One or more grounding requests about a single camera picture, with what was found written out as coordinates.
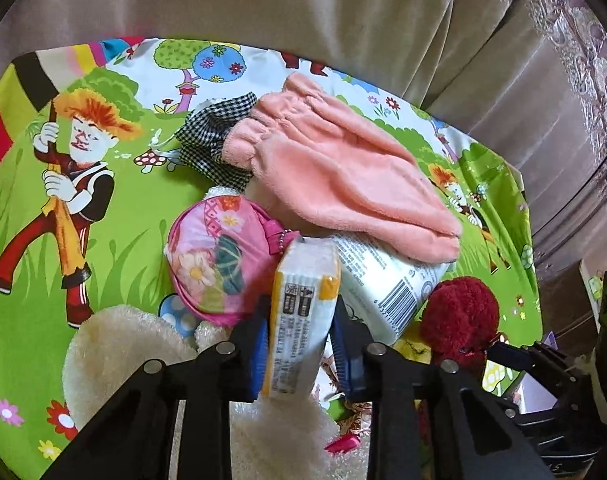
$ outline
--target pink coin purse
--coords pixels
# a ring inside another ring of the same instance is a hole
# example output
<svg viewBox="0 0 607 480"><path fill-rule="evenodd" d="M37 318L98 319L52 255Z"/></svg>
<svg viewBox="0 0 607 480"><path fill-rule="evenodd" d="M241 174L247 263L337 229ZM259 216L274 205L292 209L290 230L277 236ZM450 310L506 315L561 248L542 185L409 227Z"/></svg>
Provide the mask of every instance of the pink coin purse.
<svg viewBox="0 0 607 480"><path fill-rule="evenodd" d="M254 311L261 294L271 294L283 250L298 236L242 196L217 196L179 215L164 253L184 303L232 326Z"/></svg>

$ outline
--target pink towel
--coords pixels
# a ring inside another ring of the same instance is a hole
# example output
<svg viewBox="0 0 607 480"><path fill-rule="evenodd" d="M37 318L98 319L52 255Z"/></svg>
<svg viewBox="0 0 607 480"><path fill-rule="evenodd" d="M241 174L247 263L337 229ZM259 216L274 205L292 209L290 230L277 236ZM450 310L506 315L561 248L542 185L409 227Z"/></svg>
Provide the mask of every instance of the pink towel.
<svg viewBox="0 0 607 480"><path fill-rule="evenodd" d="M414 157L304 75L261 97L222 158L313 224L368 233L423 262L458 257L461 224Z"/></svg>

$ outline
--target white plush toy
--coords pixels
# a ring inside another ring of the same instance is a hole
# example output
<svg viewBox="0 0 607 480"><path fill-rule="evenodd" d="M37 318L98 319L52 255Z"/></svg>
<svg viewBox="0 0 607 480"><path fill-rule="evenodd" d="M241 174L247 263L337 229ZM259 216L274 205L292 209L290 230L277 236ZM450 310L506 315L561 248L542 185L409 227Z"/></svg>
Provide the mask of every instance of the white plush toy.
<svg viewBox="0 0 607 480"><path fill-rule="evenodd" d="M227 339L225 330L202 322L194 334L200 351ZM168 365L193 359L197 352L161 318L119 305L97 312L72 338L63 367L63 391L80 429L144 361ZM174 433L180 440L180 406ZM230 404L230 450L235 480L361 480L366 477L368 437L345 454L325 446L337 437L336 423L310 397L305 402L259 399ZM199 471L194 478L199 478ZM176 478L176 456L170 479Z"/></svg>

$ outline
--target white package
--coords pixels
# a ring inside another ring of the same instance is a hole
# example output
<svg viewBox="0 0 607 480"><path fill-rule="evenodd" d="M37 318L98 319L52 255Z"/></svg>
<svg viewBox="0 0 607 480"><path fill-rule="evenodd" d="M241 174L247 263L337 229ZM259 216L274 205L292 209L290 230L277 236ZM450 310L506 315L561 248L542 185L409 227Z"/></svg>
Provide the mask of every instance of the white package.
<svg viewBox="0 0 607 480"><path fill-rule="evenodd" d="M274 276L264 395L310 394L340 282L341 264L333 240L301 238L290 243Z"/></svg>
<svg viewBox="0 0 607 480"><path fill-rule="evenodd" d="M362 233L332 236L341 259L341 297L352 319L373 339L392 345L432 293L450 264L411 260Z"/></svg>

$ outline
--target black and white checkered cloth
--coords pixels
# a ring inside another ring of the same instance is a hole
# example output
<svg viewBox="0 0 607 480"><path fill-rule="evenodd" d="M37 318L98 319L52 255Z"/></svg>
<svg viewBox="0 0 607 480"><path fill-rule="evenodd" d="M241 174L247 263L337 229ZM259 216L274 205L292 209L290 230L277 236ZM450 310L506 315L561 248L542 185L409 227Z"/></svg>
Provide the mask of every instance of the black and white checkered cloth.
<svg viewBox="0 0 607 480"><path fill-rule="evenodd" d="M228 186L240 192L246 189L251 171L240 170L221 160L223 142L232 126L248 116L256 104L252 92L211 104L191 113L174 136L181 142L181 162L212 179L218 186Z"/></svg>

